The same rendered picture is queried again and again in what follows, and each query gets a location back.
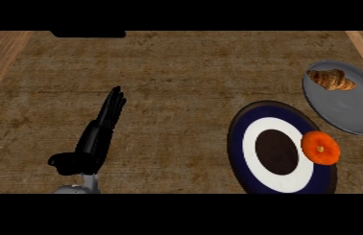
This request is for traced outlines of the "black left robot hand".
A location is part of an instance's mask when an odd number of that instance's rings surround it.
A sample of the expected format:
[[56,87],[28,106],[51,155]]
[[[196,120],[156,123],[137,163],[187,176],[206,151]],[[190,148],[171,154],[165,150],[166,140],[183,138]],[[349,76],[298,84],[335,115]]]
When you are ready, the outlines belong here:
[[48,165],[63,176],[97,173],[109,151],[113,129],[119,121],[126,98],[121,88],[115,86],[107,94],[98,114],[90,121],[72,153],[56,153]]

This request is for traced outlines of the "blue and white pan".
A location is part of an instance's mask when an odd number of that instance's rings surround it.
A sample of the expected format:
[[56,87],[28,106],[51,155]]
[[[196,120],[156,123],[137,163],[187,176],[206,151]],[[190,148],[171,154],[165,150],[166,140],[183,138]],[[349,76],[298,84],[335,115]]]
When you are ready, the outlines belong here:
[[301,148],[308,131],[318,130],[306,115],[276,101],[245,106],[227,134],[228,159],[247,194],[333,194],[335,165],[312,163]]

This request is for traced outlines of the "grey plate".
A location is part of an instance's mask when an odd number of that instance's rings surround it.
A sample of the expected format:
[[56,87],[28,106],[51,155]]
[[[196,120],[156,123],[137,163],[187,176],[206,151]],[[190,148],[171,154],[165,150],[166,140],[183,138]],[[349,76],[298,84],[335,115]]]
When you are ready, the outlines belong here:
[[355,83],[348,91],[326,90],[308,77],[302,77],[302,89],[308,105],[320,118],[339,130],[363,135],[363,69],[336,60],[321,60],[308,70],[339,69]]

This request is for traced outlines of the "brown croissant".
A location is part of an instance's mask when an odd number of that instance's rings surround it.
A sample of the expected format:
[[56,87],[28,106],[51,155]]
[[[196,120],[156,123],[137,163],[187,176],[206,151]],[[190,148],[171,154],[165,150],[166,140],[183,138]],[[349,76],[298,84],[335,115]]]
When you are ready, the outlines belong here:
[[306,75],[311,81],[329,91],[348,91],[355,88],[354,81],[345,77],[345,72],[339,69],[308,70]]

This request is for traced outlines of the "orange round fruit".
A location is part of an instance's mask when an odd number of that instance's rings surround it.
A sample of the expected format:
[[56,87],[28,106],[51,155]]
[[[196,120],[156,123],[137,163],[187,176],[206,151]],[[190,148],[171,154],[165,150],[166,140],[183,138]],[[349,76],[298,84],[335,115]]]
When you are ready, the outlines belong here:
[[302,153],[318,165],[333,165],[340,159],[340,147],[335,139],[320,130],[308,131],[301,139]]

